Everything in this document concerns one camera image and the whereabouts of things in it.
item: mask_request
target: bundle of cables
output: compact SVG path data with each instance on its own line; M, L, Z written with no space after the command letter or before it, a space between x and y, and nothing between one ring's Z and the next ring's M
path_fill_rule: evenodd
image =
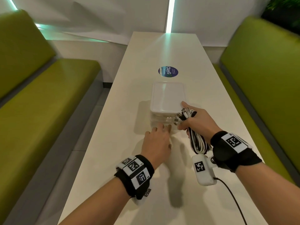
M178 125L180 122L185 121L190 117L194 117L197 114L197 111L185 109L181 110L181 113L177 113L175 116L175 125ZM190 146L196 154L206 154L212 147L205 141L204 137L197 134L191 128L188 128L190 136Z

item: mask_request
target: table surface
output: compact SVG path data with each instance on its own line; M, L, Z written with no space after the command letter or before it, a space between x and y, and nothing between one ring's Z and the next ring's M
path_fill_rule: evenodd
M179 73L162 77L158 73L162 66L175 67ZM120 161L140 153L144 133L151 130L155 81L182 82L188 102L206 109L220 128L238 134L260 156L195 34L134 32L60 221L109 181ZM115 224L243 224L221 182L208 187L197 183L186 133L174 132L171 140L171 157L151 179L153 190L147 201L138 207L130 200ZM234 193L249 225L267 224L235 174L219 168L214 172Z

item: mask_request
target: green backrest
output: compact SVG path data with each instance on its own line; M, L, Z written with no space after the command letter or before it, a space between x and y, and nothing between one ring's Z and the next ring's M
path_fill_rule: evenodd
M300 171L300 37L248 17L221 62Z
M0 15L0 98L55 56L24 10Z

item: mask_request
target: white plastic container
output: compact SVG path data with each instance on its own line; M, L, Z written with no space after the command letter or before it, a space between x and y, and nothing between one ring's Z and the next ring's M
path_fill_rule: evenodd
M182 101L187 102L182 83L153 83L150 105L151 126L156 126L158 122L174 125L175 115L182 110Z

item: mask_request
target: blue sticker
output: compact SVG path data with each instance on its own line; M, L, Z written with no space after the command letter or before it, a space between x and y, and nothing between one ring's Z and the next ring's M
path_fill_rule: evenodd
M158 73L164 77L174 77L178 75L178 70L171 66L163 66L158 70Z

